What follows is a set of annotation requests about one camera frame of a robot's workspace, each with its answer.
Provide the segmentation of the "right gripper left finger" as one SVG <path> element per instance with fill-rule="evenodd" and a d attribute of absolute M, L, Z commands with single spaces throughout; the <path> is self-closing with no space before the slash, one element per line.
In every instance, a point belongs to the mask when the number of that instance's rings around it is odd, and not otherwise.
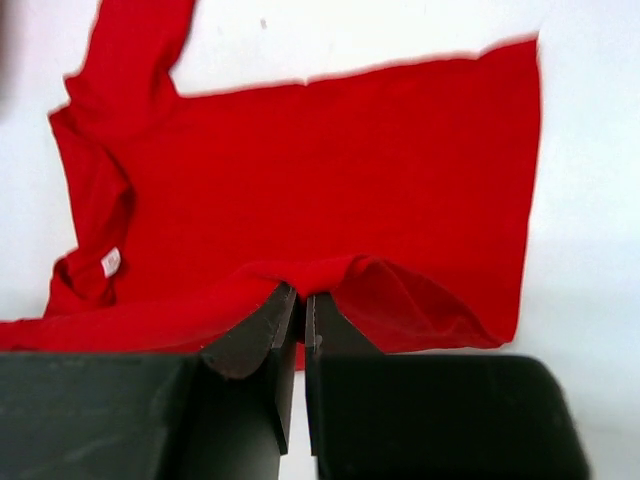
<path fill-rule="evenodd" d="M 297 307 L 280 285 L 195 354 L 4 354 L 2 477 L 276 478 Z"/>

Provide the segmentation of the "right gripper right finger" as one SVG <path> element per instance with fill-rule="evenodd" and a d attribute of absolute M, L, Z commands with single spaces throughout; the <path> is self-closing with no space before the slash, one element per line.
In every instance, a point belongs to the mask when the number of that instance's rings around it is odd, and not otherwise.
<path fill-rule="evenodd" d="M 587 479 L 539 360 L 381 352 L 329 294 L 306 305 L 306 400 L 322 479 Z"/>

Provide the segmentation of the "red t shirt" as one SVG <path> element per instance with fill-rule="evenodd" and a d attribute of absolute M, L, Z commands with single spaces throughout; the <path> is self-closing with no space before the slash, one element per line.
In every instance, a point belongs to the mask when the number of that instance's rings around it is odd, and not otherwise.
<path fill-rule="evenodd" d="M 195 352 L 281 284 L 379 349 L 513 340 L 540 138 L 535 35 L 206 96 L 190 1 L 104 1 L 51 113 L 77 237 L 5 351 Z"/>

